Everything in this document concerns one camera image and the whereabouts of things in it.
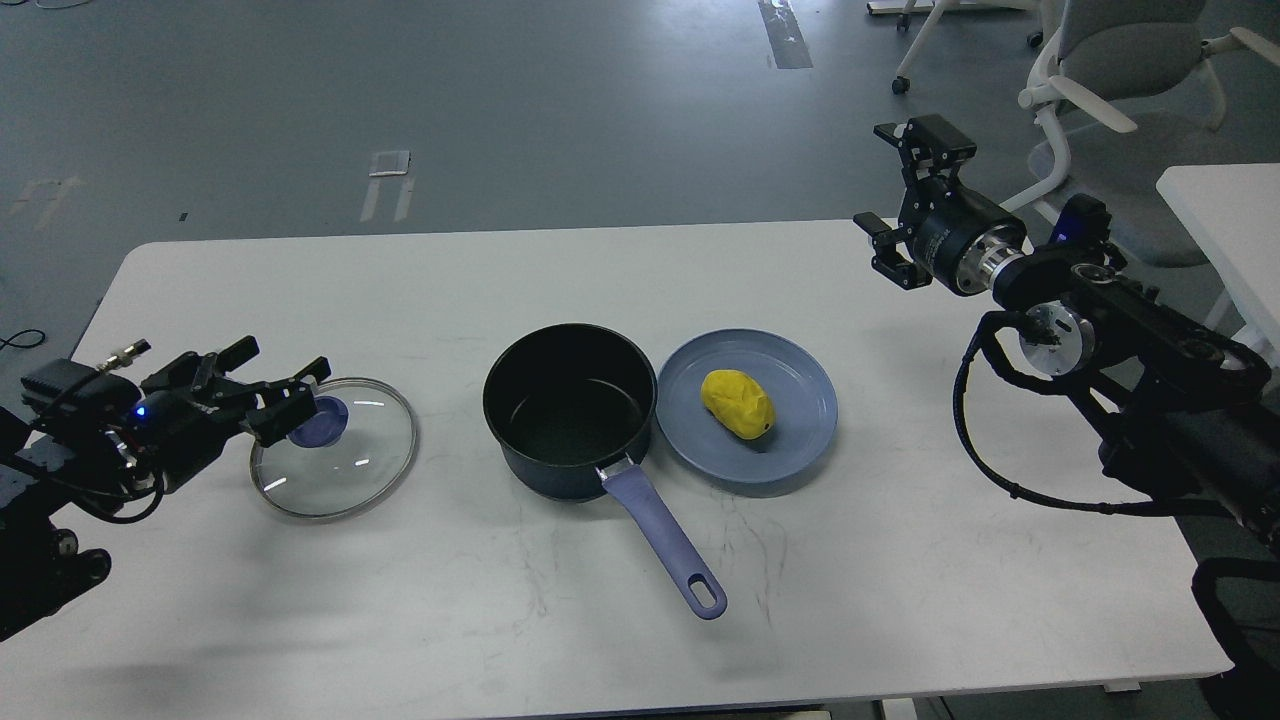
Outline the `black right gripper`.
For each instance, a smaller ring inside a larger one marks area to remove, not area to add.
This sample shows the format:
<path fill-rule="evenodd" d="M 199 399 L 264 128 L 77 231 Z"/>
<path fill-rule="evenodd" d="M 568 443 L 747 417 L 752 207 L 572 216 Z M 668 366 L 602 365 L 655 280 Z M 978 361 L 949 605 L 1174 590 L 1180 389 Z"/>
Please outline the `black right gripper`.
<path fill-rule="evenodd" d="M 963 186 L 959 172 L 977 155 L 977 142 L 940 114 L 881 123 L 873 135 L 902 164 L 906 228 L 891 228 L 873 211 L 852 217 L 868 236 L 870 266 L 902 290 L 927 287 L 933 277 L 959 296 L 991 290 L 1000 268 L 1024 255 L 1027 225 Z M 913 260 L 899 251 L 906 238 Z"/>

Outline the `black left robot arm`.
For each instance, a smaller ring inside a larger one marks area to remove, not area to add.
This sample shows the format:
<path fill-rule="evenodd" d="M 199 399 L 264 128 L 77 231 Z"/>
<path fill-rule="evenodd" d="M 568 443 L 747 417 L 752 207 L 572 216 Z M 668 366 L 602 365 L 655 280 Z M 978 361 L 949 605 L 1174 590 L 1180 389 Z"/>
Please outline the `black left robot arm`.
<path fill-rule="evenodd" d="M 148 342 L 87 365 L 47 363 L 20 380 L 35 416 L 3 413 L 1 634 L 10 639 L 100 585 L 108 551 L 81 547 L 54 523 L 65 506 L 127 525 L 148 518 L 219 460 L 241 434 L 268 447 L 317 414 L 316 388 L 332 373 L 315 357 L 279 380 L 238 382 L 259 354 L 246 336 L 209 354 L 188 351 L 140 383 L 120 375 Z"/>

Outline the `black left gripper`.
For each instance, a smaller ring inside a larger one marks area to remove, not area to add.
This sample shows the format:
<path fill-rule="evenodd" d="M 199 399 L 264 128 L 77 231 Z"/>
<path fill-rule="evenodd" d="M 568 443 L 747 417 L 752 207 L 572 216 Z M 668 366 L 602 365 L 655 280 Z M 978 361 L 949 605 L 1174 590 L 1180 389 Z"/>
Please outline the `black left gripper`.
<path fill-rule="evenodd" d="M 195 397 L 259 352 L 256 337 L 247 334 L 218 351 L 187 351 L 141 380 L 142 398 L 125 414 L 125 439 L 140 465 L 163 480 L 165 495 L 218 460 L 227 441 L 241 432 L 270 447 L 316 415 L 314 386 L 332 374 L 325 356 L 282 380 Z"/>

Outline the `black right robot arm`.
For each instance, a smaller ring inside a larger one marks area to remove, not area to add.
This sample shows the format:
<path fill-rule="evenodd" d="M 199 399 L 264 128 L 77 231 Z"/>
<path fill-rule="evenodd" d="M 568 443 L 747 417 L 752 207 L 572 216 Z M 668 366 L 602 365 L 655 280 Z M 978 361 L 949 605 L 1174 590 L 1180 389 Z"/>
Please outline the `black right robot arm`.
<path fill-rule="evenodd" d="M 1270 364 L 1126 277 L 1098 199 L 1071 196 L 1050 240 L 1028 249 L 1025 224 L 961 182 L 977 146 L 943 117 L 878 124 L 874 135 L 899 155 L 905 193 L 893 225 L 873 211 L 854 219 L 868 234 L 873 269 L 904 290 L 940 282 L 996 302 L 952 389 L 957 438 L 977 469 L 1011 498 L 1047 509 L 1230 518 L 1276 555 L 1277 414 L 1262 404 Z M 966 421 L 977 357 L 1010 386 L 1066 398 L 1100 437 L 1103 474 L 1143 500 L 1059 498 L 988 465 Z"/>

